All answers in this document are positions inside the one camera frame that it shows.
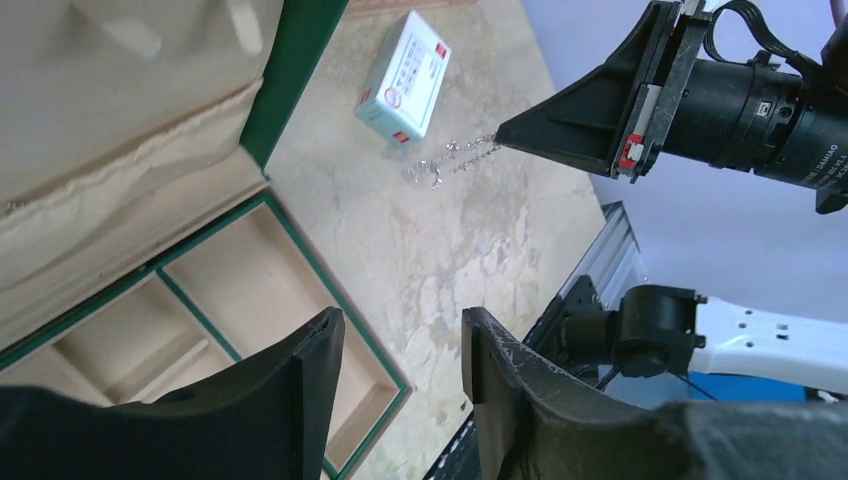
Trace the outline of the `green jewelry box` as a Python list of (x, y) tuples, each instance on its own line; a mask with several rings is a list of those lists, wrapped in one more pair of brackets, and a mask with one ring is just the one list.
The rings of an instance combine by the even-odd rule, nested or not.
[(266, 177), (343, 1), (1, 5), (1, 391), (149, 404), (328, 307), (391, 373)]

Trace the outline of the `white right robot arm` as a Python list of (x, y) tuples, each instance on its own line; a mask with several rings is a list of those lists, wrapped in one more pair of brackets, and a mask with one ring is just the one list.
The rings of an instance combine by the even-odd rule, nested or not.
[[(813, 60), (778, 40), (750, 1), (651, 1), (600, 66), (503, 122), (494, 140), (613, 179), (645, 176), (667, 152), (810, 189), (816, 212), (834, 213), (847, 204), (847, 24)], [(847, 389), (845, 327), (679, 287), (636, 286), (614, 310), (564, 311), (540, 354), (626, 377)]]

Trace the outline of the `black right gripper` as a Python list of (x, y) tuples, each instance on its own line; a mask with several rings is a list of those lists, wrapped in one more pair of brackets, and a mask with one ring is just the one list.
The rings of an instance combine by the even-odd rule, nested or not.
[[(680, 7), (649, 2), (603, 64), (503, 122), (495, 142), (601, 176), (612, 167), (614, 177), (636, 180), (666, 152), (818, 193), (846, 192), (847, 20), (813, 60), (778, 40), (751, 1), (696, 6), (673, 28)], [(718, 52), (715, 26), (725, 12), (759, 45), (753, 58), (734, 62)], [(641, 86), (657, 102), (643, 126), (625, 128)]]

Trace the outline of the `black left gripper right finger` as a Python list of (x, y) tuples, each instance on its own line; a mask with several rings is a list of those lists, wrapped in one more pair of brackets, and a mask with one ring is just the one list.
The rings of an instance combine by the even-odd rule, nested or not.
[(646, 410), (613, 400), (623, 410), (612, 422), (571, 434), (566, 479), (847, 475), (843, 405), (694, 401)]

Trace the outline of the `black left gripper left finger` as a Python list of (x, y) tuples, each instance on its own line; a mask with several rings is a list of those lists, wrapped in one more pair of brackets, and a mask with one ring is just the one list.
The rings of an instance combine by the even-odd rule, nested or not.
[(1, 391), (5, 479), (317, 479), (345, 335), (328, 307), (283, 340), (149, 403)]

